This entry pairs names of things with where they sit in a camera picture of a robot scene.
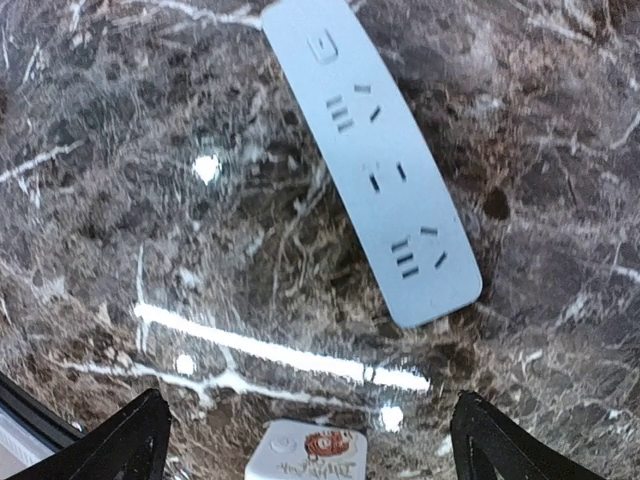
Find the blue power strip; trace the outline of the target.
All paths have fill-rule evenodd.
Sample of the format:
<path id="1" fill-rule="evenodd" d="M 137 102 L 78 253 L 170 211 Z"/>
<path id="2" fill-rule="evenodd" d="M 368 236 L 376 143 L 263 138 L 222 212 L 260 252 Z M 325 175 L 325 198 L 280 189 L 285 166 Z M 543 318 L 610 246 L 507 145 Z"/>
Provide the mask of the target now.
<path id="1" fill-rule="evenodd" d="M 393 321 L 475 302 L 483 282 L 434 158 L 344 1 L 278 1 L 266 37 L 313 134 Z"/>

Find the white cube socket adapter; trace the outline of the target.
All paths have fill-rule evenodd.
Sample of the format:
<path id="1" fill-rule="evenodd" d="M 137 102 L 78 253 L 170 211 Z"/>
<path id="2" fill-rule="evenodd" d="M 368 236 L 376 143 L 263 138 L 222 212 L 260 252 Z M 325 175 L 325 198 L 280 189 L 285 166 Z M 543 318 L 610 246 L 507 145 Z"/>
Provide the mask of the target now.
<path id="1" fill-rule="evenodd" d="M 354 430 L 276 420 L 248 461 L 246 479 L 366 478 L 367 439 Z"/>

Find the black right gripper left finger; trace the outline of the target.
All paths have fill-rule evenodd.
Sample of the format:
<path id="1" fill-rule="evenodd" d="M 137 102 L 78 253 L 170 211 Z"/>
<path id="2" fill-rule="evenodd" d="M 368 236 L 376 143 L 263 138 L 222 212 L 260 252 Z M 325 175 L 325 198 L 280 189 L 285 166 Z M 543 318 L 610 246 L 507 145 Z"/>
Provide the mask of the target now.
<path id="1" fill-rule="evenodd" d="M 87 433 L 24 390 L 1 390 L 1 446 L 25 463 L 11 479 L 161 479 L 171 422 L 157 389 Z"/>

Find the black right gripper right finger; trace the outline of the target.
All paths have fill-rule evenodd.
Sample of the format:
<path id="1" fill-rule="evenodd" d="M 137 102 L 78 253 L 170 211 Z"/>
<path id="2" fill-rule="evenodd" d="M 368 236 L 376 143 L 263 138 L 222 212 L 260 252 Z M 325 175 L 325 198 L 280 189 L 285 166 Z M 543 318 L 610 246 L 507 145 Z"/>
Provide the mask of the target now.
<path id="1" fill-rule="evenodd" d="M 602 480 L 538 441 L 473 391 L 459 394 L 450 435 L 459 479 Z"/>

